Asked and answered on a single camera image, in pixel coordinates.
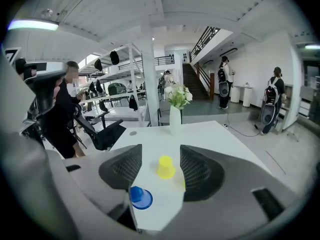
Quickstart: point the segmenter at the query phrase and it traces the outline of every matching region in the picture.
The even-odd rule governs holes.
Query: black chair
[[[83,127],[84,132],[90,136],[97,150],[103,151],[112,147],[126,130],[126,128],[120,125],[123,122],[121,119],[110,124],[105,129],[96,132],[95,128],[82,116],[81,107],[77,105],[76,108],[73,118]]]

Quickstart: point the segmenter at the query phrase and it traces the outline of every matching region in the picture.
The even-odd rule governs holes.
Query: white ceiling
[[[239,39],[248,42],[261,41],[267,33],[283,28],[293,37],[310,32],[305,20],[297,19],[295,9],[288,7],[288,0],[28,0],[16,18],[41,18],[42,11],[50,8],[49,19],[59,22],[58,30],[11,30],[5,45],[22,47],[30,60],[79,62],[88,54],[139,39],[139,26],[146,17],[155,35],[201,35],[206,26],[212,26],[238,33]]]

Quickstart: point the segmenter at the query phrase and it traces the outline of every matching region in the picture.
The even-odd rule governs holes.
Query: yellow cup
[[[157,173],[164,180],[171,179],[175,175],[176,168],[174,167],[170,156],[163,155],[160,157]]]

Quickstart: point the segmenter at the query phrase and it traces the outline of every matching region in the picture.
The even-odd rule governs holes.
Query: white cylinder stand
[[[239,103],[239,99],[240,99],[240,87],[233,87],[231,88],[232,92],[231,92],[231,102],[233,103]]]
[[[252,92],[252,88],[244,88],[244,95],[243,95],[243,106],[244,107],[250,107],[251,92]]]

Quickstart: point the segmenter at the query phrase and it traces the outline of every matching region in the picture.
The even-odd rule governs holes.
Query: white vase
[[[171,135],[177,135],[181,126],[181,114],[180,109],[174,106],[170,107],[170,132]]]

